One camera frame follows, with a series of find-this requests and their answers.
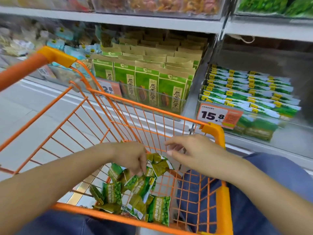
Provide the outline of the person's right hand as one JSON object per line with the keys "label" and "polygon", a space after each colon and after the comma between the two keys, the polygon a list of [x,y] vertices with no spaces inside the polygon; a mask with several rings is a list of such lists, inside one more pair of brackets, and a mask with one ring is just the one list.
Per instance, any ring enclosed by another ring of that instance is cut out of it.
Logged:
{"label": "person's right hand", "polygon": [[193,170],[223,181],[230,182],[235,174],[235,167],[240,158],[223,147],[217,145],[208,137],[193,134],[174,136],[165,142],[167,151],[176,150],[193,157]]}

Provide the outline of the person's right forearm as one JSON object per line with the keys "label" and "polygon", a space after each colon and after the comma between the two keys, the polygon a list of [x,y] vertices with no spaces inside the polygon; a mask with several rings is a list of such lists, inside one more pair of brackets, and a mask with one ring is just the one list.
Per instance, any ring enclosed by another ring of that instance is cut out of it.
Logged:
{"label": "person's right forearm", "polygon": [[249,161],[240,158],[228,184],[242,191],[281,235],[313,235],[313,203]]}

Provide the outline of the large white orange price tag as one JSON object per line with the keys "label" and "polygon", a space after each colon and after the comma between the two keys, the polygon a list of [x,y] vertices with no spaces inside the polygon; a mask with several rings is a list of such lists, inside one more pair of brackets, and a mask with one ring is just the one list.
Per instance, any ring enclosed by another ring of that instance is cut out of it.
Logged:
{"label": "large white orange price tag", "polygon": [[206,123],[214,123],[223,128],[233,130],[243,115],[242,110],[233,107],[216,105],[213,103],[200,103],[196,119]]}

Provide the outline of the row of bright green bags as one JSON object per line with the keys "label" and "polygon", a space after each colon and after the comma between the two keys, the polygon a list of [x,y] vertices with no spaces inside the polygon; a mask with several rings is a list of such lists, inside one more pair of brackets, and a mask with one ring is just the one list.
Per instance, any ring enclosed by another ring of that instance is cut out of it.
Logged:
{"label": "row of bright green bags", "polygon": [[313,19],[313,0],[238,0],[235,13]]}

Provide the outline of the olive green snack packet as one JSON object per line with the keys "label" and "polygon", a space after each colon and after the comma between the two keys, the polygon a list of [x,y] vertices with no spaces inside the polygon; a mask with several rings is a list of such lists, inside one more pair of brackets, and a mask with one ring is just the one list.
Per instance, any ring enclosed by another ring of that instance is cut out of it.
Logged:
{"label": "olive green snack packet", "polygon": [[172,163],[162,154],[147,154],[147,160],[149,161],[145,174],[147,177],[158,178],[162,176],[165,172],[174,170]]}

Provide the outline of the heap of pale blue packets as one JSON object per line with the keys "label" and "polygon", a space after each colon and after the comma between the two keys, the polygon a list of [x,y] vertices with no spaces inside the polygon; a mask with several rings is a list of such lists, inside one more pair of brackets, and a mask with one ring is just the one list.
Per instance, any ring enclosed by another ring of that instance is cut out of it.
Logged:
{"label": "heap of pale blue packets", "polygon": [[92,54],[100,53],[96,37],[85,31],[84,22],[66,28],[60,21],[22,18],[0,22],[0,67],[26,60],[48,46],[81,61],[92,73]]}

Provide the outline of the person's left forearm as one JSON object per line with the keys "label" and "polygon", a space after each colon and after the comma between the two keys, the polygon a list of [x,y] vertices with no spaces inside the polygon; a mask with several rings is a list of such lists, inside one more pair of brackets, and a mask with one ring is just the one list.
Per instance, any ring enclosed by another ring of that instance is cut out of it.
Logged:
{"label": "person's left forearm", "polygon": [[100,166],[118,143],[101,143],[0,181],[0,233],[14,234]]}

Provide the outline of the clear bin of orange snacks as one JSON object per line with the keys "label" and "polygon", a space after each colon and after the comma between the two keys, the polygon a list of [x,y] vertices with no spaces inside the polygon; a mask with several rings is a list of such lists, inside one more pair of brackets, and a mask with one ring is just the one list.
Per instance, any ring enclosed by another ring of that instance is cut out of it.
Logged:
{"label": "clear bin of orange snacks", "polygon": [[98,13],[218,20],[226,0],[91,0]]}

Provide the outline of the small white orange price tag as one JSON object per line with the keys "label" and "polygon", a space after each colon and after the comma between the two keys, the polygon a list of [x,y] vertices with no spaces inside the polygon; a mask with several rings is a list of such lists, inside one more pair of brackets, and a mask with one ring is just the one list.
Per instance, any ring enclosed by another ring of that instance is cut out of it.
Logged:
{"label": "small white orange price tag", "polygon": [[100,84],[105,93],[122,97],[122,91],[120,89],[119,83],[102,78],[96,78],[96,80]]}

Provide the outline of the person's blue jeans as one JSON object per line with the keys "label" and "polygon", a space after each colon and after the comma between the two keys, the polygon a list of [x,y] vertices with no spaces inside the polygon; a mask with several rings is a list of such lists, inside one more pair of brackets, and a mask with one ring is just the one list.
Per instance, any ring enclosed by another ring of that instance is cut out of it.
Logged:
{"label": "person's blue jeans", "polygon": [[[243,157],[281,185],[313,203],[313,178],[291,160],[273,154]],[[237,187],[229,184],[233,235],[281,235]],[[109,220],[49,210],[16,235],[135,235],[136,227]]]}

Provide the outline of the stack of yellow-labelled green packs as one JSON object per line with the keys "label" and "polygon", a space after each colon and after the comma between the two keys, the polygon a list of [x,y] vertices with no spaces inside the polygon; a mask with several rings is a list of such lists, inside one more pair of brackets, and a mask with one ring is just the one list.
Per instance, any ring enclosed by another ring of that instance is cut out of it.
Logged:
{"label": "stack of yellow-labelled green packs", "polygon": [[212,65],[202,84],[198,103],[244,111],[233,130],[223,129],[270,142],[274,132],[284,128],[302,109],[293,91],[290,78]]}

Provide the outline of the person's left hand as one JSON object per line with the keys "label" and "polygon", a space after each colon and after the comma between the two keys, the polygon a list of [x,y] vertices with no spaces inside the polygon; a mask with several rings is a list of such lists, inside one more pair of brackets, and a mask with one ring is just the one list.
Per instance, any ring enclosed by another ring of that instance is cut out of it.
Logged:
{"label": "person's left hand", "polygon": [[129,169],[131,173],[132,153],[135,151],[145,151],[143,144],[135,141],[115,142],[111,144],[111,156],[109,162]]}

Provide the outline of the white metal store shelf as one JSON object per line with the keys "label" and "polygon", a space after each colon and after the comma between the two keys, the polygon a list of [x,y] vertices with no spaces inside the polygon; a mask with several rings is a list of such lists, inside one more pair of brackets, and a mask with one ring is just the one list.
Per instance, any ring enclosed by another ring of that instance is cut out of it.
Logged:
{"label": "white metal store shelf", "polygon": [[[218,42],[221,42],[225,35],[245,35],[313,43],[312,19],[231,16],[222,17],[220,20],[208,20],[2,6],[0,14],[214,33],[218,35]],[[264,152],[281,155],[313,173],[313,126],[305,123],[303,116],[299,117],[288,123],[286,129],[275,133],[270,143],[226,133],[226,146],[241,154]]]}

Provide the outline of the rows of brown-topped green bags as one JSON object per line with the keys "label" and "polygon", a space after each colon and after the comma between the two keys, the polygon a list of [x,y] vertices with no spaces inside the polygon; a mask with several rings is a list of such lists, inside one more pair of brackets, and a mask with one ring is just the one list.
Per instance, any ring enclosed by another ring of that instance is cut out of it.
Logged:
{"label": "rows of brown-topped green bags", "polygon": [[142,29],[97,31],[100,53],[92,54],[96,78],[142,87],[187,100],[190,86],[209,45],[195,32]]}

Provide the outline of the pile of green pea packets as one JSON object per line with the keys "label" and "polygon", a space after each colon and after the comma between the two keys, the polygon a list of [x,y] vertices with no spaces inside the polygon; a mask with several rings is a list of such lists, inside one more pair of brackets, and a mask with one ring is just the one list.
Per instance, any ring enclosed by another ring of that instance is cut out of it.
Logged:
{"label": "pile of green pea packets", "polygon": [[129,169],[111,164],[108,176],[112,183],[103,183],[101,190],[95,185],[89,186],[92,197],[96,200],[95,210],[110,214],[129,213],[137,220],[169,226],[170,196],[156,196],[157,178],[131,176]]}

